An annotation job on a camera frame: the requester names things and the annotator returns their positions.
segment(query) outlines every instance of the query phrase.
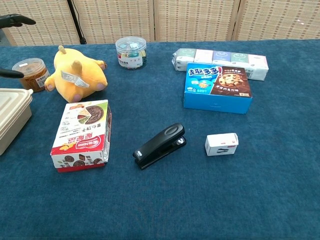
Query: jar lid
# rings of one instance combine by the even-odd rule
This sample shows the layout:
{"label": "jar lid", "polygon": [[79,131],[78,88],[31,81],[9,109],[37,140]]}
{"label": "jar lid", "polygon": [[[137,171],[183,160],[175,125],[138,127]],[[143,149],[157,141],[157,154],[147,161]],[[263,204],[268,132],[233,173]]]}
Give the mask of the jar lid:
{"label": "jar lid", "polygon": [[144,50],[147,46],[146,40],[138,36],[126,36],[115,42],[118,52],[132,54]]}
{"label": "jar lid", "polygon": [[34,75],[45,67],[45,63],[40,58],[28,58],[17,62],[12,70],[21,72],[24,76]]}

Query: beige container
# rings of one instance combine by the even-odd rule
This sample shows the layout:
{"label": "beige container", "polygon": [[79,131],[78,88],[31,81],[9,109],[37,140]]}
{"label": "beige container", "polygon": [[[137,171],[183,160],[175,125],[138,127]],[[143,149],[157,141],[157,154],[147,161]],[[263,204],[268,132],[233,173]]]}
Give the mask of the beige container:
{"label": "beige container", "polygon": [[31,117],[33,90],[0,88],[0,155]]}
{"label": "beige container", "polygon": [[24,89],[40,92],[45,89],[45,81],[50,76],[44,61],[40,58],[28,58],[16,63],[12,70],[24,74],[20,82]]}

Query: woven screen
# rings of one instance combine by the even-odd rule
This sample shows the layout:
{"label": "woven screen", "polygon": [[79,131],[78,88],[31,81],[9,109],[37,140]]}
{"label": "woven screen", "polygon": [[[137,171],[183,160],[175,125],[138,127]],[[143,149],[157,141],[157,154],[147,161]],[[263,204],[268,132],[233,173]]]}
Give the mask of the woven screen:
{"label": "woven screen", "polygon": [[152,0],[75,0],[88,44],[115,43],[125,36],[155,40]]}
{"label": "woven screen", "polygon": [[35,25],[4,28],[13,46],[79,44],[79,37],[66,0],[3,0],[0,15],[21,14]]}
{"label": "woven screen", "polygon": [[241,1],[235,40],[319,38],[319,0]]}
{"label": "woven screen", "polygon": [[231,40],[240,0],[154,0],[155,40]]}

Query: plush toy tag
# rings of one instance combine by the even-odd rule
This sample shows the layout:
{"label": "plush toy tag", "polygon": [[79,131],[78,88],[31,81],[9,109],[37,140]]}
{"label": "plush toy tag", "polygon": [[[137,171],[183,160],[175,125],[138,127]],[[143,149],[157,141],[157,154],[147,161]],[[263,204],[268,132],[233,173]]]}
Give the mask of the plush toy tag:
{"label": "plush toy tag", "polygon": [[61,71],[61,76],[67,82],[74,83],[74,85],[78,87],[88,88],[90,86],[88,83],[84,82],[79,76],[73,75],[71,73]]}

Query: blue box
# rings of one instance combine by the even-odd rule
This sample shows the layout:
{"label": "blue box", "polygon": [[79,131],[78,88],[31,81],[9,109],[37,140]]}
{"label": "blue box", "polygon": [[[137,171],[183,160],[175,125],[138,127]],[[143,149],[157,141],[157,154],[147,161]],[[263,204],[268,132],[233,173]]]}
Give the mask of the blue box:
{"label": "blue box", "polygon": [[184,108],[246,114],[252,99],[244,68],[188,63]]}

